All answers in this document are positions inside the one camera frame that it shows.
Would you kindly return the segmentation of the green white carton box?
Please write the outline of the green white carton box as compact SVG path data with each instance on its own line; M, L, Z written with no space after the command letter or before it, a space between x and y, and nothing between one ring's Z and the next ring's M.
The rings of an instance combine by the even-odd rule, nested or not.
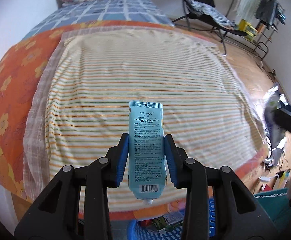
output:
M184 214L180 211L167 213L161 217L152 219L152 223L158 233L163 235L183 225Z

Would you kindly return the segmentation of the red tissue box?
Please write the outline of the red tissue box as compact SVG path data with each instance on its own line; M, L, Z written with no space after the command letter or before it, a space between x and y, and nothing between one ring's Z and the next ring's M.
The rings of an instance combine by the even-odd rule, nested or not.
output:
M140 220L138 222L139 226L143 227L143 228L147 228L150 226L153 226L152 220L151 219L146 219L146 220Z

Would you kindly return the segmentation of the light blue cream tube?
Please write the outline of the light blue cream tube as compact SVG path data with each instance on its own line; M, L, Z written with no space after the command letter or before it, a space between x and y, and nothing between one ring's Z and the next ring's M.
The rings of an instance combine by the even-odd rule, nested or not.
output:
M160 198L166 181L163 106L157 102L129 103L129 189L150 205Z

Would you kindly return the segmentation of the orange floral bedsheet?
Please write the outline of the orange floral bedsheet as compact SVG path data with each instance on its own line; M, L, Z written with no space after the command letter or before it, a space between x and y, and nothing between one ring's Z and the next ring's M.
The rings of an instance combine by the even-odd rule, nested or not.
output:
M69 31L101 27L150 27L179 30L162 24L105 21L68 25L44 31L12 46L0 61L0 184L27 202L32 202L24 188L23 139L35 89L52 55L52 46Z

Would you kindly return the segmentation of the yellow box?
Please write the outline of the yellow box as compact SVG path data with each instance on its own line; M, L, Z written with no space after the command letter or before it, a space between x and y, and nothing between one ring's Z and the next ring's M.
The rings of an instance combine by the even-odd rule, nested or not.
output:
M239 22L238 29L247 34L245 36L245 39L249 41L253 41L258 33L258 31L252 26L252 24L250 24L244 19L241 19L241 21Z

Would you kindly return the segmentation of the clothes drying rack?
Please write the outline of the clothes drying rack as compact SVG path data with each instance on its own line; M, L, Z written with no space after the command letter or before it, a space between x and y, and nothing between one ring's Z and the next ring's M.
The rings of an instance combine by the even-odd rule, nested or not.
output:
M277 0L232 0L226 13L235 24L246 20L258 31L253 41L237 41L260 60L269 53L268 44L272 36L278 32L278 25L286 22L285 9Z

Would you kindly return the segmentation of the striped yellow towel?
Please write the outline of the striped yellow towel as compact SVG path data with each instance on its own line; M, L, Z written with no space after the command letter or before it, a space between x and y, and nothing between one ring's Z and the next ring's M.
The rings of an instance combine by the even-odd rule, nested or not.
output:
M161 103L164 132L203 165L243 177L265 154L250 96L214 44L150 27L69 31L52 46L28 115L28 196L64 165L88 165L116 145L133 100Z

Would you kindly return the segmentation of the patterned chair cushion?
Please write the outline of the patterned chair cushion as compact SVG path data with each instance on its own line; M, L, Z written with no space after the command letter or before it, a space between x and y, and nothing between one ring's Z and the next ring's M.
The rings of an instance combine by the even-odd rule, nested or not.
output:
M237 25L226 16L217 11L213 6L194 0L184 0L191 14L198 17L209 16L216 24L226 29L236 29Z

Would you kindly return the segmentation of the black folding chair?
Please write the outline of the black folding chair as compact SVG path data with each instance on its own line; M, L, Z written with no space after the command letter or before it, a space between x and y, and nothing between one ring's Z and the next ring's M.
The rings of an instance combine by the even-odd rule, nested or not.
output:
M188 30L192 29L189 20L198 20L210 25L212 28L209 29L209 31L211 33L217 33L221 38L220 42L223 45L224 56L227 55L225 36L228 33L240 37L245 37L247 35L246 32L239 30L237 24L230 21L230 19L215 8L214 0L182 0L182 7L184 15L172 22L176 23L180 20L186 20Z

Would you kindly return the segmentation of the blue checkered mattress cover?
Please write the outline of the blue checkered mattress cover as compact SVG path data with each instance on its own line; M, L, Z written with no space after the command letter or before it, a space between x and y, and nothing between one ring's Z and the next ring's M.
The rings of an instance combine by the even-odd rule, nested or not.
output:
M67 4L38 23L25 37L89 21L137 21L174 26L151 0L96 0Z

